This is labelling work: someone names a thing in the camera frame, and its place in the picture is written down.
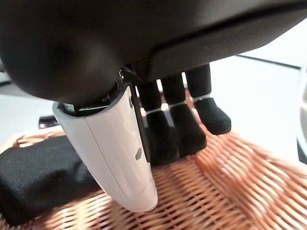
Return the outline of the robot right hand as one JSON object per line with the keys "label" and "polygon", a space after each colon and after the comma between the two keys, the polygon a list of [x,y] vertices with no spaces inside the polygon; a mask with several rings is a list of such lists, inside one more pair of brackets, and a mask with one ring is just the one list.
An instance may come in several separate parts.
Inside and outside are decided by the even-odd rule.
{"label": "robot right hand", "polygon": [[0,59],[54,102],[101,188],[144,212],[158,195],[135,85],[264,46],[306,16],[304,0],[3,0]]}

